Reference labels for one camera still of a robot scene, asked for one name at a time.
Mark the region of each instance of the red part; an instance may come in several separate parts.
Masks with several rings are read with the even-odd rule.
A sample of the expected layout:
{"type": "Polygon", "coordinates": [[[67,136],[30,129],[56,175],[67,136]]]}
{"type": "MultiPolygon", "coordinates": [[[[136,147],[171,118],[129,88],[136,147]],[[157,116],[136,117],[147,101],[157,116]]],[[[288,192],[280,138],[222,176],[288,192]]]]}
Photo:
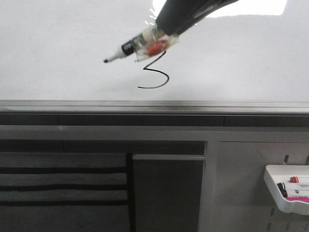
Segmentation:
{"type": "Polygon", "coordinates": [[[166,50],[168,46],[168,41],[167,40],[160,40],[152,45],[149,45],[146,49],[146,54],[149,55],[150,57],[155,56],[166,50]]]}
{"type": "Polygon", "coordinates": [[[292,183],[298,183],[299,181],[298,181],[298,178],[296,177],[296,176],[292,176],[291,178],[290,178],[290,181],[292,182],[292,183]]]}

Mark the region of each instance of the red marker cap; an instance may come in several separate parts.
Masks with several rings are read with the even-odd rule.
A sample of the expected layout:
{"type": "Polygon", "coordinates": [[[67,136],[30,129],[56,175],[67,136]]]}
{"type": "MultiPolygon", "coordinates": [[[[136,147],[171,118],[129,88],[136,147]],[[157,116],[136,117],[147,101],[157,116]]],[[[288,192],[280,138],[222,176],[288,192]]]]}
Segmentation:
{"type": "Polygon", "coordinates": [[[297,176],[292,176],[292,177],[290,178],[290,181],[291,181],[292,183],[298,183],[298,182],[299,182],[297,176]]]}

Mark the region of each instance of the whiteboard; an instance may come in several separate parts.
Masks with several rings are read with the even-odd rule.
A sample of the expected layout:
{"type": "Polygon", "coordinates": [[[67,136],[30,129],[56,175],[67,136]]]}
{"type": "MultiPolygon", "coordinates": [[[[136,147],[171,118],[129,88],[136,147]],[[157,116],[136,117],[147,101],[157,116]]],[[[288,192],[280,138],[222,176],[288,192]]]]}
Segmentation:
{"type": "Polygon", "coordinates": [[[170,82],[137,88],[166,79],[142,70],[151,59],[103,60],[161,2],[1,1],[0,100],[309,102],[309,1],[298,0],[279,15],[203,19],[151,66],[170,82]]]}

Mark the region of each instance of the marker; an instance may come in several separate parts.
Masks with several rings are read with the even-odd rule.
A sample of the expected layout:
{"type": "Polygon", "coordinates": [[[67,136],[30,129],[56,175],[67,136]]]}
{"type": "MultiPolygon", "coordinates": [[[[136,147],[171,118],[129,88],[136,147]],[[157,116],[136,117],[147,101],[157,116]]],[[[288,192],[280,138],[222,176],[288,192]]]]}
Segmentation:
{"type": "Polygon", "coordinates": [[[122,59],[128,57],[134,52],[146,50],[147,46],[153,44],[164,35],[165,33],[159,29],[156,24],[151,25],[142,31],[141,34],[121,45],[113,56],[104,59],[104,63],[112,62],[118,58],[122,59]]]}
{"type": "Polygon", "coordinates": [[[288,201],[301,201],[301,202],[308,202],[309,203],[309,198],[287,197],[286,199],[288,201]]]}
{"type": "Polygon", "coordinates": [[[306,190],[293,190],[293,189],[281,189],[280,190],[283,197],[293,197],[293,198],[309,198],[309,191],[306,190]]]}
{"type": "Polygon", "coordinates": [[[308,184],[299,184],[299,183],[278,183],[278,188],[281,189],[293,189],[293,190],[305,190],[309,191],[309,183],[308,184]]]}
{"type": "Polygon", "coordinates": [[[309,183],[309,176],[292,176],[290,181],[292,183],[309,183]]]}

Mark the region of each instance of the white marker holder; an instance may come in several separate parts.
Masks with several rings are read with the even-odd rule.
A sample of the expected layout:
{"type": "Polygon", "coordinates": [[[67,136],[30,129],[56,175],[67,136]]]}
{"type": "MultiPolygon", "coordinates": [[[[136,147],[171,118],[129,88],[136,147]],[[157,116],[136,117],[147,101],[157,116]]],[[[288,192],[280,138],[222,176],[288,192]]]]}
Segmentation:
{"type": "Polygon", "coordinates": [[[277,186],[280,182],[290,182],[291,176],[309,176],[309,165],[267,165],[264,180],[281,211],[309,215],[308,202],[286,200],[277,186]]]}

